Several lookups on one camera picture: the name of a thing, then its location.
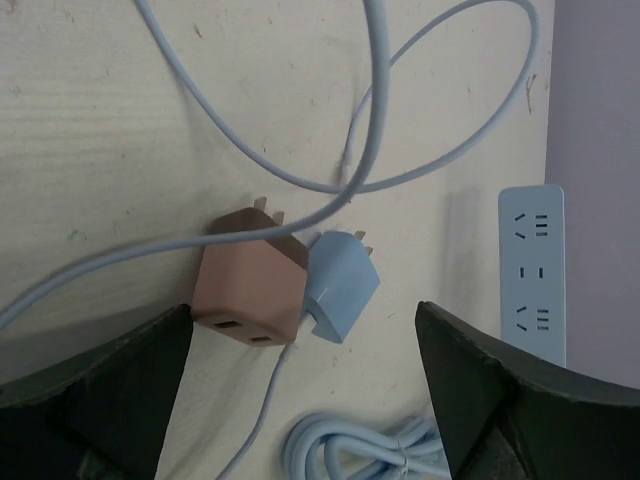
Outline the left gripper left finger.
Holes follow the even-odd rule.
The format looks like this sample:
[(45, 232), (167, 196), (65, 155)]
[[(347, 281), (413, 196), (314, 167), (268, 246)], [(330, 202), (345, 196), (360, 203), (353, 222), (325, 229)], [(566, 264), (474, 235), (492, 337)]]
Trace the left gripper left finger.
[(152, 479), (193, 334), (186, 304), (1, 387), (4, 479)]

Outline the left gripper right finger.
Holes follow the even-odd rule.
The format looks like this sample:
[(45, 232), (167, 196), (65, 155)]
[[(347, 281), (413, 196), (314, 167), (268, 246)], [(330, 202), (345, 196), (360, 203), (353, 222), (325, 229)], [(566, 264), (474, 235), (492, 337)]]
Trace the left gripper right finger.
[(454, 479), (636, 479), (639, 392), (559, 367), (432, 302), (415, 328)]

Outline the blue power strip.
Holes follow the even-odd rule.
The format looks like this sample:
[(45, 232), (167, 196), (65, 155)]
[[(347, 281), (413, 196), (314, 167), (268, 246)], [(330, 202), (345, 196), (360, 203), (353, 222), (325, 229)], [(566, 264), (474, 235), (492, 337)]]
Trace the blue power strip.
[(511, 187), (498, 198), (501, 340), (566, 365), (564, 192)]

